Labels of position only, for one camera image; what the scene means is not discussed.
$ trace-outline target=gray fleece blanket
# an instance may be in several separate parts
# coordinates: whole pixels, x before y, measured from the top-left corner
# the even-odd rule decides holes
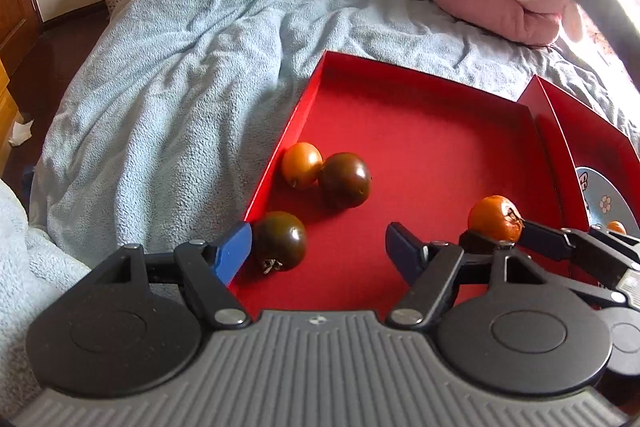
[[[534,73],[630,136],[596,74],[453,20],[429,0],[130,0],[60,104],[28,229],[0,185],[0,413],[37,389],[27,324],[117,245],[213,238],[247,200],[324,50],[517,99]]]

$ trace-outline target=white paper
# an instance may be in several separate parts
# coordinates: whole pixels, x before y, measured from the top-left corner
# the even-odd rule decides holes
[[[33,120],[28,123],[14,122],[14,129],[11,131],[11,136],[9,137],[9,145],[17,147],[30,139],[31,124],[33,124]]]

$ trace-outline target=dark brown tomato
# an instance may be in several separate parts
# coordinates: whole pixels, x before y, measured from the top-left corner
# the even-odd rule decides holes
[[[369,198],[371,173],[359,156],[340,152],[325,160],[318,174],[318,184],[329,204],[353,208]]]
[[[306,253],[306,230],[288,212],[267,212],[252,225],[251,255],[264,273],[295,268]]]

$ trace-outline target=flower pattern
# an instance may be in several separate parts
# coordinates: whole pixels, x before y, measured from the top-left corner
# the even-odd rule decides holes
[[[602,213],[606,214],[611,210],[611,198],[609,198],[608,196],[603,196],[600,200],[599,205],[602,209]]]

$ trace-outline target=orange tomato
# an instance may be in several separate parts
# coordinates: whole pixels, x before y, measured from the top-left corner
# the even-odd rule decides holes
[[[306,142],[289,147],[282,155],[280,171],[293,188],[304,190],[318,179],[322,169],[322,156],[318,149]]]
[[[609,221],[607,223],[607,228],[609,230],[613,230],[614,232],[626,233],[625,225],[623,225],[619,221]]]
[[[522,216],[516,206],[504,196],[489,196],[474,205],[469,212],[467,227],[495,241],[511,241],[520,238]]]

